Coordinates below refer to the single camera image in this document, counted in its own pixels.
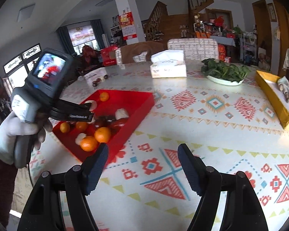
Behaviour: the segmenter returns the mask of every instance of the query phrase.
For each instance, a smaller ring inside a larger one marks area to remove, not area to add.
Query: door
[[[277,14],[277,20],[278,25],[281,31],[281,53],[280,53],[280,62],[278,67],[278,76],[286,76],[289,80],[289,69],[287,71],[283,70],[283,65],[286,57],[287,49],[289,49],[289,21],[288,21],[288,15],[287,11],[284,8],[284,6],[278,1],[273,0],[276,14]]]
[[[232,12],[230,10],[206,8],[206,14],[207,19],[216,19],[219,16],[222,16],[225,27],[227,27],[227,29],[233,29]]]
[[[257,25],[257,46],[266,50],[267,57],[272,58],[272,31],[269,11],[267,10],[267,2],[260,0],[254,2],[253,10]]]

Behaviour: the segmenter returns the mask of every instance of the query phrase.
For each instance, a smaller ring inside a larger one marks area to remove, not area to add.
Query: pillar
[[[115,0],[118,8],[119,15],[125,12],[132,12],[134,24],[136,27],[137,38],[128,39],[127,44],[133,44],[137,42],[145,41],[144,31],[141,24],[141,19],[139,16],[138,8],[135,0]]]

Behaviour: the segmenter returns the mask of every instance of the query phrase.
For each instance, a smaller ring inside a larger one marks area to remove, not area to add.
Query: white plate
[[[226,80],[223,80],[223,79],[215,78],[215,77],[210,76],[210,75],[208,75],[207,78],[210,81],[213,81],[213,82],[216,82],[216,83],[219,83],[219,84],[222,84],[222,85],[228,85],[228,86],[237,86],[237,85],[240,85],[243,82],[243,80],[240,81],[240,82],[230,82],[230,81],[226,81]]]

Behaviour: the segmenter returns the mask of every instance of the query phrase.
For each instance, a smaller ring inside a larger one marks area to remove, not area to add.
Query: chair
[[[170,39],[167,47],[173,50],[183,50],[185,59],[202,61],[204,59],[214,58],[218,60],[218,45],[213,39]]]
[[[147,51],[142,52],[140,55],[133,56],[134,62],[144,62],[146,60]],[[117,65],[122,64],[122,55],[121,55],[121,48],[116,50],[116,60]]]
[[[154,41],[145,41],[126,45],[116,50],[117,65],[150,61],[151,55],[163,50],[163,45]]]

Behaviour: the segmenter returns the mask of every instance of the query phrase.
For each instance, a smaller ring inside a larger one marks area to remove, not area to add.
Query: yellow box
[[[275,82],[280,79],[279,76],[273,75],[264,71],[256,71],[255,80],[258,83],[259,87],[268,97],[270,103],[272,104],[284,130],[289,131],[289,111],[284,107],[281,100],[272,90],[272,88],[266,83],[265,80]]]

